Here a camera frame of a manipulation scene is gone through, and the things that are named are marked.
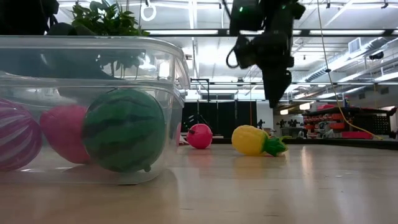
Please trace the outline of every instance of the pipe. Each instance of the pipe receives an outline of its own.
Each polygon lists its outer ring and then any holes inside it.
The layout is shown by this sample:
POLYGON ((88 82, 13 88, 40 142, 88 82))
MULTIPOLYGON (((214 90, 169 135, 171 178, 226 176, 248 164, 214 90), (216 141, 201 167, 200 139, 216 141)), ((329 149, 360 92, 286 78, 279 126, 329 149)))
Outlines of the pipe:
MULTIPOLYGON (((362 39, 366 40, 364 44, 361 44, 361 49, 359 53, 351 54, 349 49, 342 51, 341 53, 335 55, 334 57, 328 59, 329 69, 331 71, 337 70, 349 63, 353 60, 358 59, 358 57, 366 57, 368 55, 373 54, 378 49, 387 47, 387 45, 395 42, 398 38, 395 37, 378 37, 376 39, 366 38, 362 39)), ((323 63, 316 69, 313 69, 310 74, 303 78, 302 81, 311 82, 312 80, 319 78, 323 75, 326 75, 328 72, 326 71, 326 63, 323 63)))

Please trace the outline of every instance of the table surface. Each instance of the table surface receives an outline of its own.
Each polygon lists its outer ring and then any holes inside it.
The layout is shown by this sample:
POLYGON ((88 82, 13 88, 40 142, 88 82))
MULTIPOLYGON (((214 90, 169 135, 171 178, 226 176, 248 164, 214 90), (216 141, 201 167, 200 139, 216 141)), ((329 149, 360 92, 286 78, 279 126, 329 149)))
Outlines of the table surface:
POLYGON ((398 223, 398 151, 290 146, 247 157, 180 147, 135 186, 2 184, 3 223, 398 223))

